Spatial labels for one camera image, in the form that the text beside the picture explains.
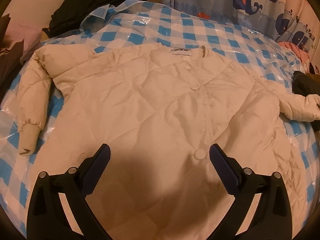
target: metal screw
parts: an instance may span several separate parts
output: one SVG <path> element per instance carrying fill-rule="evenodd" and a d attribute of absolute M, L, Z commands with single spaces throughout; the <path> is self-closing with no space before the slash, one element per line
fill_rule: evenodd
<path fill-rule="evenodd" d="M 244 168 L 244 173 L 247 174 L 247 175 L 251 175 L 252 174 L 252 170 L 249 169 L 249 168 Z"/>
<path fill-rule="evenodd" d="M 275 172 L 274 173 L 274 176 L 277 178 L 277 179 L 280 179 L 281 178 L 281 174 L 279 172 Z"/>
<path fill-rule="evenodd" d="M 77 169 L 76 168 L 70 168 L 69 170 L 68 170 L 68 173 L 69 174 L 75 174 L 77 172 Z"/>
<path fill-rule="evenodd" d="M 42 179 L 47 175 L 47 173 L 45 171 L 40 172 L 39 177 Z"/>

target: pink garment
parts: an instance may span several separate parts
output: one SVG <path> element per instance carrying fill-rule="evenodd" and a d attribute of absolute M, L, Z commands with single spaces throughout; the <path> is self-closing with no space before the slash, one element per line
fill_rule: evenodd
<path fill-rule="evenodd" d="M 25 23 L 17 23 L 10 20 L 4 35 L 2 47 L 10 49 L 15 43 L 24 40 L 23 54 L 20 61 L 25 61 L 40 47 L 42 30 Z"/>
<path fill-rule="evenodd" d="M 282 41 L 282 42 L 279 42 L 278 44 L 281 47 L 291 49 L 293 53 L 301 60 L 301 63 L 304 66 L 305 72 L 309 73 L 309 64 L 306 64 L 306 63 L 309 62 L 310 58 L 307 52 L 299 49 L 297 45 L 288 41 Z"/>

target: clothing label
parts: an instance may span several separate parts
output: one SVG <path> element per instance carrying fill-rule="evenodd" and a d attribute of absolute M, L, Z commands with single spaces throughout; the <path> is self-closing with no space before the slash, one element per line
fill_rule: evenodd
<path fill-rule="evenodd" d="M 170 52 L 174 55 L 192 56 L 191 49 L 171 48 Z"/>

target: curtain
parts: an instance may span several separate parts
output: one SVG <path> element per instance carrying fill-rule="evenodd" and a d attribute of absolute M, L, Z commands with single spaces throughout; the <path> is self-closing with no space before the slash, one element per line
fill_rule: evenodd
<path fill-rule="evenodd" d="M 200 18 L 245 26 L 276 42 L 291 42 L 310 55 L 319 40 L 319 20 L 307 0 L 162 0 L 162 3 Z"/>

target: jacket's right sleeve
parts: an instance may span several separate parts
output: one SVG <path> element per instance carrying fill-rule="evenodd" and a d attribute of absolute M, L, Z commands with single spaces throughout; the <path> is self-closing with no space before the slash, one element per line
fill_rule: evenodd
<path fill-rule="evenodd" d="M 39 133 L 44 129 L 47 118 L 51 82 L 35 52 L 21 77 L 17 94 L 18 153 L 21 155 L 31 155 L 35 151 Z"/>

